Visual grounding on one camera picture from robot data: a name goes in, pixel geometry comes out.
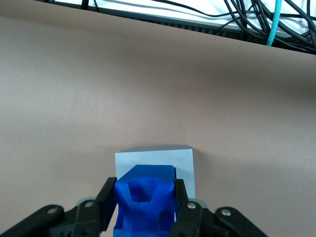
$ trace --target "black cable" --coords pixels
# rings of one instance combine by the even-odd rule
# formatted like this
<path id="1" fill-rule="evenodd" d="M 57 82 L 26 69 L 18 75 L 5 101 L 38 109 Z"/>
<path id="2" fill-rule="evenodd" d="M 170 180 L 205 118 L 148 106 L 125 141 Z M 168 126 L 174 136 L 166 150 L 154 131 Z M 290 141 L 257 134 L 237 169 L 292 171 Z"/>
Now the black cable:
<path id="1" fill-rule="evenodd" d="M 270 25 L 269 25 L 269 23 L 268 23 L 268 21 L 267 21 L 267 17 L 266 17 L 266 15 L 265 15 L 265 13 L 264 13 L 264 11 L 263 11 L 263 9 L 262 9 L 262 6 L 261 6 L 261 1 L 259 1 L 259 0 L 255 0 L 255 3 L 258 5 L 258 8 L 259 8 L 259 12 L 260 12 L 260 15 L 261 15 L 261 17 L 262 17 L 262 20 L 263 20 L 263 22 L 264 22 L 264 25 L 266 26 L 266 32 L 267 33 L 270 33 Z"/>
<path id="2" fill-rule="evenodd" d="M 228 11 L 230 12 L 230 14 L 231 14 L 233 20 L 235 21 L 235 23 L 236 23 L 241 29 L 243 29 L 243 30 L 244 30 L 245 32 L 247 32 L 249 35 L 252 35 L 252 36 L 254 36 L 254 37 L 257 37 L 257 38 L 259 38 L 259 39 L 261 39 L 261 40 L 264 40 L 264 39 L 265 39 L 265 37 L 261 36 L 261 35 L 262 35 L 262 31 L 260 31 L 259 29 L 257 29 L 255 26 L 254 26 L 254 27 L 257 29 L 257 31 L 258 31 L 261 35 L 255 35 L 255 34 L 254 34 L 253 32 L 251 32 L 249 29 L 245 28 L 245 27 L 237 20 L 237 18 L 236 18 L 236 16 L 235 16 L 235 14 L 234 14 L 234 12 L 233 12 L 231 6 L 229 5 L 228 1 L 227 1 L 227 0 L 224 0 L 224 2 L 225 2 L 225 4 L 226 4 L 227 9 L 228 9 Z"/>
<path id="3" fill-rule="evenodd" d="M 243 4 L 243 7 L 245 6 L 243 0 L 237 0 L 237 6 L 238 6 L 238 9 L 242 12 L 242 14 L 245 16 L 246 15 L 246 9 L 244 9 L 242 7 L 242 4 Z M 247 22 L 242 19 L 241 17 L 238 17 L 240 19 L 240 23 L 245 27 L 247 28 Z M 240 31 L 240 38 L 245 40 L 246 39 L 246 34 L 243 30 Z"/>
<path id="4" fill-rule="evenodd" d="M 308 25 L 311 27 L 312 31 L 316 34 L 316 25 L 311 20 L 311 18 L 302 10 L 300 9 L 294 2 L 291 0 L 285 0 L 294 10 L 296 10 L 300 15 L 304 17 L 304 19 L 307 21 Z"/>
<path id="5" fill-rule="evenodd" d="M 250 6 L 250 8 L 246 11 L 246 12 L 249 12 L 250 10 L 251 10 L 251 8 L 253 8 L 254 7 L 254 5 L 255 5 L 255 3 L 253 3 L 251 6 Z M 229 22 L 226 22 L 224 25 L 221 25 L 213 34 L 214 35 L 217 35 L 224 27 L 226 27 L 227 25 L 229 25 L 229 24 L 231 24 L 231 23 L 233 23 L 234 22 L 234 20 L 231 20 L 231 21 L 229 21 Z"/>
<path id="6" fill-rule="evenodd" d="M 230 13 L 227 12 L 227 13 L 223 13 L 223 14 L 219 14 L 219 15 L 210 15 L 210 14 L 207 14 L 205 12 L 202 12 L 200 10 L 197 10 L 193 7 L 190 7 L 190 6 L 187 6 L 187 5 L 184 5 L 184 4 L 180 4 L 180 3 L 177 3 L 177 2 L 173 2 L 173 1 L 168 1 L 168 0 L 152 0 L 152 1 L 157 1 L 157 2 L 162 2 L 162 3 L 166 3 L 166 4 L 170 4 L 170 5 L 174 5 L 174 6 L 179 6 L 179 7 L 183 7 L 183 8 L 186 8 L 186 9 L 189 9 L 189 10 L 192 10 L 192 11 L 195 11 L 195 12 L 198 12 L 200 14 L 203 14 L 205 16 L 209 16 L 209 17 L 221 17 L 221 16 L 229 16 Z"/>
<path id="7" fill-rule="evenodd" d="M 267 7 L 264 4 L 262 4 L 262 8 L 263 8 L 263 11 L 266 14 L 266 16 L 272 21 L 273 20 L 273 14 L 267 9 Z M 311 44 L 311 42 L 309 42 L 308 39 L 302 37 L 299 33 L 293 31 L 292 29 L 287 27 L 282 22 L 279 21 L 278 26 L 280 27 L 280 29 L 282 29 L 284 32 L 288 33 L 292 37 L 296 37 L 300 41 L 303 41 L 303 42 L 305 42 L 307 44 Z"/>
<path id="8" fill-rule="evenodd" d="M 258 6 L 256 5 L 256 3 L 253 0 L 251 0 L 251 2 L 254 4 L 253 9 L 256 12 L 256 17 L 257 17 L 257 19 L 259 21 L 261 29 L 264 32 L 268 32 L 268 28 L 267 28 L 267 26 L 266 26 L 266 24 L 264 23 L 264 20 L 263 20 L 263 15 L 260 13 L 260 10 L 258 9 Z"/>
<path id="9" fill-rule="evenodd" d="M 229 5 L 228 1 L 227 1 L 227 0 L 224 0 L 224 1 L 225 1 L 225 4 L 226 4 L 227 8 L 229 8 L 230 11 L 232 11 L 231 6 Z M 238 9 L 238 6 L 236 5 L 236 3 L 235 3 L 234 0 L 231 0 L 231 3 L 234 5 L 234 8 L 236 8 L 236 10 L 237 10 L 238 14 L 241 16 L 241 18 L 243 18 L 243 19 L 248 23 L 248 25 L 251 26 L 251 28 L 253 28 L 253 29 L 254 29 L 256 32 L 258 32 L 259 34 L 261 34 L 261 35 L 263 35 L 263 36 L 267 36 L 267 33 L 266 33 L 266 32 L 264 32 L 264 31 L 258 29 L 255 25 L 253 25 L 253 24 L 246 18 L 246 16 L 244 16 L 244 15 L 242 14 L 242 12 Z"/>
<path id="10" fill-rule="evenodd" d="M 82 0 L 81 2 L 81 9 L 82 10 L 88 10 L 89 7 L 89 0 Z"/>
<path id="11" fill-rule="evenodd" d="M 306 6 L 306 13 L 307 15 L 310 17 L 311 16 L 311 0 L 307 0 L 307 6 Z M 315 32 L 312 31 L 311 27 L 308 27 L 309 32 L 310 32 L 310 36 L 311 36 L 311 40 L 313 42 L 314 48 L 316 49 L 316 37 L 315 37 Z"/>
<path id="12" fill-rule="evenodd" d="M 288 13 L 281 13 L 281 16 L 280 17 L 285 17 L 285 18 L 304 18 L 303 16 L 301 15 L 298 15 L 298 14 L 288 14 Z M 314 16 L 309 16 L 313 21 L 316 21 L 316 17 Z"/>
<path id="13" fill-rule="evenodd" d="M 95 8 L 97 10 L 97 12 L 100 12 L 100 9 L 98 7 L 98 3 L 97 3 L 97 0 L 93 0 L 94 1 L 94 5 L 95 5 Z"/>

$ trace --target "tangled wires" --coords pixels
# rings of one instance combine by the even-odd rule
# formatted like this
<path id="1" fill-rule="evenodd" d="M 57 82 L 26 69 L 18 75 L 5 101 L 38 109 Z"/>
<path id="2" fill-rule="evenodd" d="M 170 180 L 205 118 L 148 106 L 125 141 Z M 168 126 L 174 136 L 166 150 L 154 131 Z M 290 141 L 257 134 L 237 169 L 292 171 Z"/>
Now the tangled wires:
<path id="1" fill-rule="evenodd" d="M 169 0 L 153 0 L 159 1 L 175 6 L 184 7 L 195 12 L 204 14 L 209 17 L 222 17 L 226 15 L 231 15 L 232 20 L 227 22 L 226 24 L 220 26 L 216 31 L 215 35 L 217 35 L 220 31 L 225 30 L 224 28 L 231 24 L 236 23 L 240 28 L 240 39 L 247 40 L 248 37 L 256 38 L 258 43 L 267 44 L 270 32 L 271 32 L 271 24 L 274 20 L 274 12 L 270 12 L 268 8 L 261 2 L 261 0 L 251 0 L 251 7 L 249 9 L 245 9 L 244 0 L 224 0 L 226 7 L 228 9 L 228 13 L 220 14 L 220 15 L 209 15 L 205 14 L 197 9 L 192 7 L 179 4 L 176 2 L 172 2 Z M 284 0 L 288 3 L 298 14 L 279 14 L 280 20 L 277 18 L 277 26 L 279 30 L 283 33 L 282 36 L 276 34 L 272 40 L 272 46 L 282 47 L 287 49 L 292 49 L 300 52 L 313 53 L 316 54 L 316 26 L 313 21 L 316 20 L 316 17 L 311 16 L 311 0 L 307 0 L 307 12 L 305 13 L 301 8 L 299 8 L 295 3 L 291 0 Z M 256 27 L 252 21 L 249 20 L 249 16 L 256 16 L 260 27 Z M 293 18 L 301 18 L 305 19 L 308 25 L 308 31 L 300 34 L 293 29 L 286 26 L 282 19 L 293 19 Z"/>

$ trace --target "blue plastic block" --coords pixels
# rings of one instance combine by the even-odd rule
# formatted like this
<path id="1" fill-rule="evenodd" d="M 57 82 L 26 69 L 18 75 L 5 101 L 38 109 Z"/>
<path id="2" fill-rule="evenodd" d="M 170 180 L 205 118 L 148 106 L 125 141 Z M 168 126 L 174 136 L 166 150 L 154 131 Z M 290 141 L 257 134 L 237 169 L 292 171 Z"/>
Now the blue plastic block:
<path id="1" fill-rule="evenodd" d="M 115 184 L 114 237 L 167 237 L 174 223 L 174 167 L 136 165 Z"/>

